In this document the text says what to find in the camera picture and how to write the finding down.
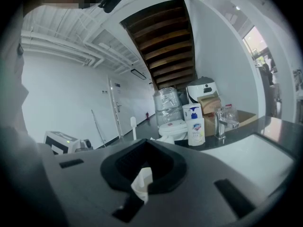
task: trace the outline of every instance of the soap bottle label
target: soap bottle label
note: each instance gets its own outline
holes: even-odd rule
[[[192,140],[195,142],[202,142],[204,141],[204,131],[200,130],[201,129],[201,124],[200,123],[195,123],[193,125],[194,131],[192,132]]]
[[[200,124],[200,123],[195,123],[195,124],[194,124],[194,129],[195,129],[196,131],[198,131],[200,128],[201,128],[201,124]]]

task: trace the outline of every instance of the floor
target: floor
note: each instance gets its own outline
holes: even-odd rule
[[[150,139],[151,137],[154,139],[160,138],[155,114],[151,116],[149,120],[145,120],[143,123],[137,126],[136,135],[137,135],[137,139]],[[133,139],[134,139],[133,131],[130,131],[125,136],[113,142],[110,146],[120,144],[126,141],[131,141]]]

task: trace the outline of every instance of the countertop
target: countertop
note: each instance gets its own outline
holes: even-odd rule
[[[303,126],[267,116],[263,116],[232,131],[225,132],[226,137],[223,140],[218,140],[213,135],[207,136],[205,143],[200,146],[189,146],[188,140],[178,140],[175,141],[175,144],[201,151],[234,143],[251,134],[256,134],[269,140],[294,159],[299,159],[302,155]]]

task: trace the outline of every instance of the cardboard box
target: cardboard box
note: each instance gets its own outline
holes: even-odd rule
[[[203,115],[204,118],[204,134],[205,136],[214,135],[214,113]]]
[[[201,105],[203,115],[213,113],[215,108],[221,107],[221,101],[218,96],[212,96],[207,98],[198,97],[198,102]]]
[[[239,117],[239,127],[242,127],[250,122],[253,122],[258,119],[254,113],[249,113],[246,111],[238,110]],[[211,136],[215,134],[215,125],[214,125],[214,113],[209,113],[203,115],[204,118],[204,130],[205,136]],[[225,132],[231,131],[231,128],[225,128]]]

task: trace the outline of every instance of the pipe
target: pipe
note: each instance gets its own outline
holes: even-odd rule
[[[103,60],[99,60],[94,66],[93,68],[96,68],[98,65],[100,65],[103,62]]]
[[[122,71],[121,73],[119,73],[119,75],[122,75],[122,74],[124,74],[124,73],[126,73],[126,72],[128,72],[128,71],[130,71],[131,69],[127,69],[127,70],[125,70],[125,71]]]
[[[59,50],[59,51],[65,51],[65,52],[68,52],[68,53],[71,53],[71,54],[75,54],[75,55],[90,59],[91,61],[89,63],[89,66],[94,64],[95,61],[96,61],[96,58],[93,57],[93,56],[87,55],[85,53],[77,52],[75,50],[68,49],[68,48],[62,47],[60,45],[52,44],[52,43],[49,43],[49,42],[35,41],[35,40],[25,39],[25,38],[22,38],[21,42],[24,43],[24,44],[29,44],[29,45],[33,44],[33,45],[38,45],[38,46],[47,47],[47,48],[51,48],[51,49],[56,49],[56,50]]]
[[[76,15],[77,15],[77,17],[78,17],[78,20],[79,20],[80,23],[82,24],[83,28],[84,28],[85,30],[87,30],[87,28],[84,26],[84,24],[83,24],[83,22],[82,22],[82,20],[81,20],[81,18],[80,18],[79,13],[77,13],[77,12],[75,12],[75,13],[76,13]]]
[[[97,51],[100,51],[100,52],[102,52],[102,53],[104,53],[104,54],[106,54],[106,55],[112,57],[112,58],[115,59],[116,61],[118,61],[118,62],[120,62],[121,64],[125,65],[127,68],[130,68],[130,66],[127,65],[125,62],[123,62],[123,61],[121,61],[119,58],[117,58],[117,57],[115,57],[115,56],[109,54],[107,51],[104,51],[104,50],[101,49],[99,46],[96,46],[95,44],[90,43],[90,42],[86,42],[86,41],[83,41],[83,43],[84,43],[85,45],[87,45],[87,46],[90,46],[90,47],[96,49]]]
[[[84,12],[83,10],[77,9],[77,12],[80,12],[80,13],[84,14],[86,17],[88,17],[90,20],[94,21],[96,24],[98,23],[98,21],[94,17],[92,17],[90,14]]]
[[[67,55],[60,54],[60,53],[56,53],[56,52],[52,52],[52,51],[44,51],[44,50],[37,50],[37,49],[31,49],[31,48],[23,48],[23,49],[24,49],[24,51],[39,52],[39,53],[45,53],[45,54],[50,54],[50,55],[57,55],[57,56],[61,56],[61,57],[64,57],[64,58],[67,58],[67,59],[70,59],[70,60],[77,61],[81,64],[85,64],[85,62],[83,62],[81,60],[78,60],[74,57],[67,56]]]
[[[120,66],[118,69],[116,69],[116,70],[114,71],[114,73],[117,73],[118,71],[122,70],[123,68],[125,68],[125,67],[124,67],[124,66]]]
[[[71,43],[71,42],[56,38],[56,37],[51,37],[51,36],[48,36],[48,35],[42,35],[42,34],[39,34],[39,33],[36,33],[36,32],[31,32],[30,33],[29,31],[22,31],[21,36],[22,37],[30,37],[30,38],[32,37],[32,38],[47,40],[47,41],[52,42],[52,43],[62,44],[62,45],[68,46],[70,48],[73,48],[75,50],[78,50],[80,52],[87,53],[89,55],[95,56],[95,57],[104,61],[104,57],[102,55],[100,55],[98,53],[95,53],[95,52],[93,52],[89,49],[83,48],[82,46],[76,45],[74,43]]]
[[[99,43],[100,47],[103,47],[104,49],[106,49],[107,51],[112,52],[113,54],[115,54],[116,56],[119,56],[120,58],[122,58],[123,60],[127,61],[128,63],[132,64],[133,62],[130,61],[129,59],[127,59],[125,56],[123,56],[122,54],[120,54],[119,52],[115,51],[113,48],[109,47],[108,45],[104,44],[104,43]]]

